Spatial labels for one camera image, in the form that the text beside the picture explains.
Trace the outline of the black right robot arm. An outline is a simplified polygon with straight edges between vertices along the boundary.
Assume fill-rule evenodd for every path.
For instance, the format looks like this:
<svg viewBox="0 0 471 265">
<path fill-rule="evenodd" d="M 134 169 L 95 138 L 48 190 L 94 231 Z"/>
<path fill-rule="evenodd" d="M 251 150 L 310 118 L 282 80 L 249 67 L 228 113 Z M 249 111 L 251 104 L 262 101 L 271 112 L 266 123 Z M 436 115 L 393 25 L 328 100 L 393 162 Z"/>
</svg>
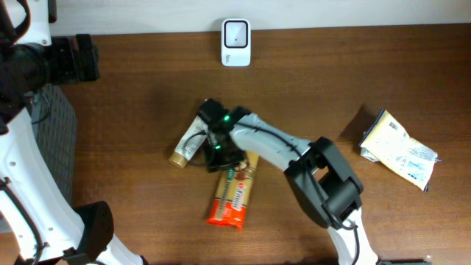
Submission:
<svg viewBox="0 0 471 265">
<path fill-rule="evenodd" d="M 302 211 L 326 229 L 339 264 L 379 264 L 362 221 L 364 186 L 337 146 L 328 138 L 297 138 L 256 113 L 228 110 L 214 99 L 197 111 L 208 126 L 205 165 L 209 172 L 234 169 L 249 153 L 281 170 Z"/>
</svg>

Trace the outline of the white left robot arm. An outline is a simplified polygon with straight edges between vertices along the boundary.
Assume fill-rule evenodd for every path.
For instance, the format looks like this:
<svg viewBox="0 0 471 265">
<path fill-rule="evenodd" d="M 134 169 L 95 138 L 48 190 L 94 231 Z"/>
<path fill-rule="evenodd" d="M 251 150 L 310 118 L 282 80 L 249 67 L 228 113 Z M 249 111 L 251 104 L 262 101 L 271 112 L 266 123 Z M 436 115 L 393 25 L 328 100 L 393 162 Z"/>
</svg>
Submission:
<svg viewBox="0 0 471 265">
<path fill-rule="evenodd" d="M 38 148 L 28 104 L 47 85 L 99 78 L 90 35 L 52 37 L 54 1 L 1 3 L 1 214 L 12 228 L 18 264 L 137 264 L 115 235 L 104 201 L 71 207 Z"/>
</svg>

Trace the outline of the orange spaghetti packet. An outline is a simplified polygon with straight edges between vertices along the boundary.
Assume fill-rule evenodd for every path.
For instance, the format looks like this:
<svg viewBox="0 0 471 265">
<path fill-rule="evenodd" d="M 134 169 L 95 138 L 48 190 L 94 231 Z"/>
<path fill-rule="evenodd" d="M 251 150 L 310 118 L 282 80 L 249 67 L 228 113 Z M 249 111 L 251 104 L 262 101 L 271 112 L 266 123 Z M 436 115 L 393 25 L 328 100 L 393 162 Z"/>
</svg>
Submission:
<svg viewBox="0 0 471 265">
<path fill-rule="evenodd" d="M 247 152 L 243 162 L 222 174 L 207 219 L 209 225 L 242 231 L 258 161 L 259 155 Z"/>
</svg>

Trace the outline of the yellow white snack bag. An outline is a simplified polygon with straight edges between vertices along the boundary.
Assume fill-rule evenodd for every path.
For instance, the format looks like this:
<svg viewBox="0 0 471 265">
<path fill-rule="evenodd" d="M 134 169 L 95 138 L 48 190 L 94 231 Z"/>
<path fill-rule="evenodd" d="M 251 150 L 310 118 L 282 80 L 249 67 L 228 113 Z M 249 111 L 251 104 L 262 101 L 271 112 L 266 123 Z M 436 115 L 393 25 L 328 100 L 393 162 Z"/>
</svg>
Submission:
<svg viewBox="0 0 471 265">
<path fill-rule="evenodd" d="M 374 163 L 381 162 L 425 192 L 429 190 L 434 165 L 441 160 L 437 152 L 412 138 L 385 109 L 364 132 L 359 147 L 362 157 Z"/>
</svg>

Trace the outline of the white tube with gold cap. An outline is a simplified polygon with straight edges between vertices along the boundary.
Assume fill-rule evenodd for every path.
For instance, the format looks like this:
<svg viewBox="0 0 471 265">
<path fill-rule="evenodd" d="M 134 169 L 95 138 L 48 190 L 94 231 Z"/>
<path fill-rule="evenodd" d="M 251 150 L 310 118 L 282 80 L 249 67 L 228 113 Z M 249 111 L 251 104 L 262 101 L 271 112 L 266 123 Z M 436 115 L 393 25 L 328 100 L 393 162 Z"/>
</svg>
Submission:
<svg viewBox="0 0 471 265">
<path fill-rule="evenodd" d="M 207 131 L 208 125 L 197 116 L 176 145 L 169 162 L 181 169 L 185 168 L 206 140 Z"/>
</svg>

